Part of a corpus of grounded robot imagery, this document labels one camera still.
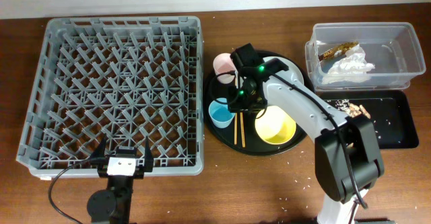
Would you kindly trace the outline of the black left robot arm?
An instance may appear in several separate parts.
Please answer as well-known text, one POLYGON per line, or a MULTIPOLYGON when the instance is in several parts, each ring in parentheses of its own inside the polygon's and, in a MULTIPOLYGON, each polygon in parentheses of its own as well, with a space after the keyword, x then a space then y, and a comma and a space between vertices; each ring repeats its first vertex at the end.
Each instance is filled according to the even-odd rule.
POLYGON ((118 146, 114 153, 107 155, 106 143, 107 137, 103 137, 90 156, 90 164, 97 167, 100 178, 107 179, 107 187, 91 195, 87 212, 92 223, 128 223, 133 182, 153 170, 154 157, 147 138, 143 165, 137 164, 137 148, 118 146))

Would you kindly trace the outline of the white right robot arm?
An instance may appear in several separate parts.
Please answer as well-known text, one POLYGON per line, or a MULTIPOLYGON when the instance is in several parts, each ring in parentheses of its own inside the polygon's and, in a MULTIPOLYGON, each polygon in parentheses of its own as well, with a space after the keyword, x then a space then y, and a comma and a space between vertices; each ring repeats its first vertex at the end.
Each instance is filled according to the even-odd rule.
POLYGON ((237 112, 281 108, 313 140, 315 175, 325 192, 317 223, 355 223, 364 196, 385 172, 373 123, 330 106, 305 85, 299 67, 283 57, 230 56, 237 112))

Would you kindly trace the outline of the white paper napkin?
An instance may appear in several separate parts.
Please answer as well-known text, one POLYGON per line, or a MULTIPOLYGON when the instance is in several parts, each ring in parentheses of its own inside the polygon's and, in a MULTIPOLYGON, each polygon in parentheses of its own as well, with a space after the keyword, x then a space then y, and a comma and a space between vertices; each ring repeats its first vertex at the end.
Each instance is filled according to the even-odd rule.
POLYGON ((367 73, 375 69, 375 64, 366 61, 366 53, 359 44, 347 50, 344 55, 342 59, 335 61, 323 76, 323 85, 342 81, 362 83, 370 79, 367 73))

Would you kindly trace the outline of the pink plastic cup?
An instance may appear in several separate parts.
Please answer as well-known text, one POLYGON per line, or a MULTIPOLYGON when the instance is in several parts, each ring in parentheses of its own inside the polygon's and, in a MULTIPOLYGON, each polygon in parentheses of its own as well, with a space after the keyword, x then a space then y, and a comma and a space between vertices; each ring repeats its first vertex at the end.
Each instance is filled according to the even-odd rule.
POLYGON ((234 76, 226 74, 229 71, 236 71, 236 67, 230 58, 230 53, 219 54, 213 60, 213 69, 220 83, 229 84, 233 82, 234 76))

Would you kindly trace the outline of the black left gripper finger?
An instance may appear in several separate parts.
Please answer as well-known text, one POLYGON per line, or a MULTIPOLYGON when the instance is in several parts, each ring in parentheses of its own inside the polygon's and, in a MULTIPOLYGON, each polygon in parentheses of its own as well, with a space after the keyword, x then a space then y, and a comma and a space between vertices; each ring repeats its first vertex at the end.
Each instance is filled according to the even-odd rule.
POLYGON ((154 157, 150 149, 149 139, 145 138, 145 151, 144 151, 144 172, 152 172, 154 167, 154 157))
POLYGON ((91 165, 100 165, 106 161, 105 150, 106 150, 107 137, 103 134, 102 140, 98 144, 97 148, 93 151, 90 156, 91 165))

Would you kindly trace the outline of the blue plastic cup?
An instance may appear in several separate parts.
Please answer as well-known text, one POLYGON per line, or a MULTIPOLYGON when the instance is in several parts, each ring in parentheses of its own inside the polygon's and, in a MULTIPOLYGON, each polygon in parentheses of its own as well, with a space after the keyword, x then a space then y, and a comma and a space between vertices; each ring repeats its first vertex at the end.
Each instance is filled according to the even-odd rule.
POLYGON ((228 109, 226 98, 213 100, 208 109, 209 117, 217 128, 227 128, 235 117, 228 109))

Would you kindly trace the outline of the yellow bowl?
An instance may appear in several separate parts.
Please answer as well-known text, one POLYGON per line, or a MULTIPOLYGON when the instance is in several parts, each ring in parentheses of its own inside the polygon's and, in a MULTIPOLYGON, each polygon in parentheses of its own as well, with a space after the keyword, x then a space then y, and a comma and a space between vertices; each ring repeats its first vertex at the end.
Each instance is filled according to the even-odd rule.
POLYGON ((281 145, 290 141, 296 133, 296 122, 280 107, 268 106, 255 118, 257 135, 270 145, 281 145))

